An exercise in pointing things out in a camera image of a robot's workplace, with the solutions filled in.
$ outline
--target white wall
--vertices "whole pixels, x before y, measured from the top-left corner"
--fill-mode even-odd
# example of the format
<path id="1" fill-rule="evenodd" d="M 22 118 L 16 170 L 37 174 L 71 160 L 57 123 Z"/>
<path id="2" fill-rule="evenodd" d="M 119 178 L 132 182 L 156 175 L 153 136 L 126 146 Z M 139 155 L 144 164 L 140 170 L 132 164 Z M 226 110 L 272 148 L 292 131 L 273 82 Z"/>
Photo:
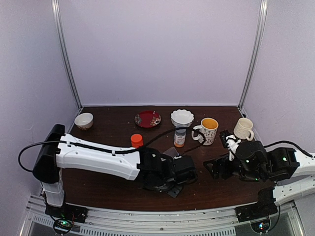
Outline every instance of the white wall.
<path id="1" fill-rule="evenodd" d="M 77 112 L 66 80 L 50 1 L 0 0 L 0 234 L 17 235 L 39 182 L 17 162 L 19 151 L 43 141 L 55 123 Z M 23 156 L 32 168 L 38 148 Z"/>
<path id="2" fill-rule="evenodd" d="M 271 0 L 245 111 L 264 144 L 315 152 L 315 1 Z"/>
<path id="3" fill-rule="evenodd" d="M 237 105 L 260 0 L 63 0 L 84 105 Z"/>

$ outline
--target red plate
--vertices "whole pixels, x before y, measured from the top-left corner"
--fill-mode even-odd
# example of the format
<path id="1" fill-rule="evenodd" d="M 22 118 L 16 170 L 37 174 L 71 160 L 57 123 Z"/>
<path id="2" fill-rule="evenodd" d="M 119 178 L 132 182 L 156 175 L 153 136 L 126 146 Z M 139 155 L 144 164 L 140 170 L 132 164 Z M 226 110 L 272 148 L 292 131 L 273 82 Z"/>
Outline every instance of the red plate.
<path id="1" fill-rule="evenodd" d="M 161 116 L 156 111 L 144 111 L 137 114 L 134 122 L 142 128 L 152 128 L 161 122 Z"/>

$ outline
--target mug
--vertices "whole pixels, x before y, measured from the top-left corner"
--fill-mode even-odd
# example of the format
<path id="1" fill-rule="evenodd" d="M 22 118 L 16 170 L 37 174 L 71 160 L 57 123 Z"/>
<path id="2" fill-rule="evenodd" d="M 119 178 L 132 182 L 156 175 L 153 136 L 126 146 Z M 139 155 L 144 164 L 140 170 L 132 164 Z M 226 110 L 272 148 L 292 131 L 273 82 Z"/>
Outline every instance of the mug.
<path id="1" fill-rule="evenodd" d="M 240 118 L 234 128 L 234 135 L 239 139 L 253 140 L 254 132 L 252 131 L 253 123 L 250 119 Z"/>
<path id="2" fill-rule="evenodd" d="M 192 129 L 200 129 L 200 132 L 203 133 L 204 136 L 206 137 L 206 142 L 203 145 L 211 145 L 213 141 L 215 140 L 218 126 L 219 126 L 219 123 L 215 119 L 204 118 L 201 121 L 201 125 L 197 125 Z M 192 139 L 198 140 L 200 143 L 202 143 L 203 138 L 200 134 L 194 137 L 194 131 L 192 131 L 191 136 L 192 136 Z"/>

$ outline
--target orange bottle cap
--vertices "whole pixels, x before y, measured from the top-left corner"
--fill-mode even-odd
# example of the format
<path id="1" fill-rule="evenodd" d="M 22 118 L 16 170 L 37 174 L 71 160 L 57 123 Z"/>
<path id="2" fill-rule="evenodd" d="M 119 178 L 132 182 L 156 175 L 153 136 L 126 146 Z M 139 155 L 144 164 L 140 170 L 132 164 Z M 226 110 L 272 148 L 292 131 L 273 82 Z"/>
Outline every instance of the orange bottle cap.
<path id="1" fill-rule="evenodd" d="M 140 146 L 143 146 L 143 139 L 141 134 L 134 134 L 131 137 L 131 145 L 134 148 L 138 148 Z"/>

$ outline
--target dark wooden table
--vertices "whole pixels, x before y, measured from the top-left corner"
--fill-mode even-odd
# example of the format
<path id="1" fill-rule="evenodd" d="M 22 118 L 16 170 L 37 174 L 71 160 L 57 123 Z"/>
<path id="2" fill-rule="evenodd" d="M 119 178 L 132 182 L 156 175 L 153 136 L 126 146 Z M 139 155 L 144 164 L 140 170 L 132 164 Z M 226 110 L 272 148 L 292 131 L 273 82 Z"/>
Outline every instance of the dark wooden table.
<path id="1" fill-rule="evenodd" d="M 159 133 L 173 128 L 170 114 L 176 109 L 188 109 L 194 113 L 192 126 L 200 124 L 205 117 L 215 118 L 219 122 L 217 138 L 211 146 L 203 146 L 189 153 L 198 170 L 198 181 L 185 186 L 175 199 L 166 193 L 157 193 L 141 189 L 140 184 L 120 177 L 85 170 L 65 169 L 63 184 L 66 200 L 69 203 L 90 207 L 119 210 L 174 211 L 208 209 L 246 204 L 257 201 L 260 189 L 270 186 L 271 182 L 248 183 L 231 177 L 229 180 L 213 180 L 202 163 L 216 159 L 227 153 L 218 137 L 220 131 L 233 130 L 240 113 L 236 107 L 88 107 L 83 112 L 94 115 L 94 125 L 90 130 L 82 131 L 74 127 L 71 134 L 101 144 L 130 147 L 132 134 L 140 133 L 144 142 Z M 155 110 L 160 113 L 162 122 L 151 129 L 140 128 L 134 123 L 134 116 L 143 110 Z M 174 134 L 157 140 L 152 148 L 164 152 L 173 146 Z M 197 144 L 190 132 L 179 153 Z"/>

